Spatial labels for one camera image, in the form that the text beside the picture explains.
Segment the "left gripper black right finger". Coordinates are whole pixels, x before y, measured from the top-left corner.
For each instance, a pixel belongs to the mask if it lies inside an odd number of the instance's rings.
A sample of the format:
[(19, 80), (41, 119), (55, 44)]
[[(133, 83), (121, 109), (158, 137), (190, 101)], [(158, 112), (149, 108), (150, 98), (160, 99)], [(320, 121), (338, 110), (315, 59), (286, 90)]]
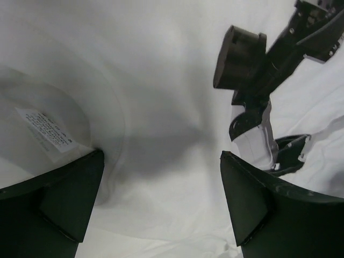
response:
[(244, 257), (343, 257), (343, 199), (220, 157), (235, 242)]

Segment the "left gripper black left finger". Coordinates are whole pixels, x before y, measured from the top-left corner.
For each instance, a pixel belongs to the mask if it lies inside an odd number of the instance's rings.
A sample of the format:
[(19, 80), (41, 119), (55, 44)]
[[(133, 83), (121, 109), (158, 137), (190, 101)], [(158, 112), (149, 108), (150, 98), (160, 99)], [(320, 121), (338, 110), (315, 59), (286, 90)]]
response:
[(103, 171), (104, 153), (97, 149), (1, 188), (1, 257), (75, 257)]

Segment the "white robot print t shirt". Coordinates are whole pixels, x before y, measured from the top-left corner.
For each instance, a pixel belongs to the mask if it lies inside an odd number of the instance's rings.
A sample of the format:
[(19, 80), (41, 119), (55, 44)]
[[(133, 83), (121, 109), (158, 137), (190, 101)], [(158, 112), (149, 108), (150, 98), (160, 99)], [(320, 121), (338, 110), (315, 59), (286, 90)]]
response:
[(224, 151), (343, 199), (343, 1), (1, 1), (1, 188), (97, 149), (75, 257), (244, 257)]

